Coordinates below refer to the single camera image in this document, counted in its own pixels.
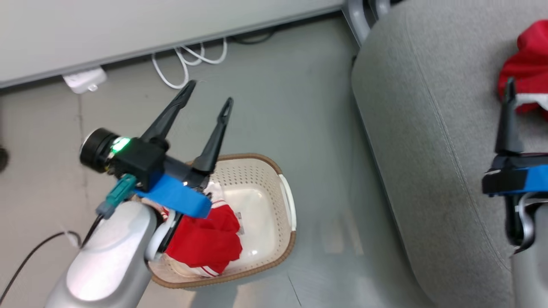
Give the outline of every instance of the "gray fabric seat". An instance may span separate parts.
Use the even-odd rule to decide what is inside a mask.
[[[415,276],[439,307],[509,307],[501,198],[481,194],[494,157],[498,73],[546,0],[408,0],[373,28],[352,87]],[[527,151],[548,123],[520,117]]]

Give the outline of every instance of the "basket handle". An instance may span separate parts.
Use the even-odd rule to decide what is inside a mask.
[[[295,212],[295,201],[293,200],[293,194],[291,193],[291,188],[289,188],[289,183],[287,182],[283,174],[279,174],[280,180],[282,180],[283,192],[284,192],[284,203],[286,204],[286,209],[288,209],[288,214],[291,215],[289,221],[291,223],[291,231],[297,230],[297,213]]]

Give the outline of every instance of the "gray floor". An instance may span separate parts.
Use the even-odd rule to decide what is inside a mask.
[[[212,54],[220,48],[213,48]],[[270,271],[193,290],[150,283],[139,307],[431,307],[399,245],[350,89],[356,47],[332,17],[277,33],[260,45],[229,45],[218,66],[191,69],[201,81],[170,133],[170,154],[197,155],[228,96],[235,109],[223,153],[274,159],[295,198],[297,243]],[[160,60],[182,80],[174,56]],[[62,81],[0,96],[2,142],[12,160],[0,174],[0,287],[34,245],[61,228],[84,233],[112,180],[78,164],[97,127],[138,135],[176,94],[150,61],[110,69],[95,93]],[[76,250],[64,238],[29,262],[4,306],[39,307]]]

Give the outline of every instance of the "red cloth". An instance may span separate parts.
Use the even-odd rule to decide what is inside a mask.
[[[516,80],[516,91],[520,93],[548,94],[548,20],[539,20],[517,38],[519,52],[504,63],[499,75],[498,90],[501,98],[508,78]],[[523,104],[518,113],[539,108],[537,103]],[[543,110],[548,119],[548,111]]]
[[[184,216],[165,253],[189,267],[209,266],[222,273],[242,252],[239,228],[228,205],[211,209],[206,219]]]

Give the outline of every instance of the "green led light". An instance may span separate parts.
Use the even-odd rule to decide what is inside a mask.
[[[125,138],[125,137],[123,137],[123,138],[118,138],[118,139],[114,142],[114,144],[111,146],[111,148],[110,148],[110,149],[111,149],[111,152],[114,153],[114,154],[120,152],[121,149],[123,149],[125,146],[128,145],[128,143],[129,143],[130,140],[131,140],[131,139]]]

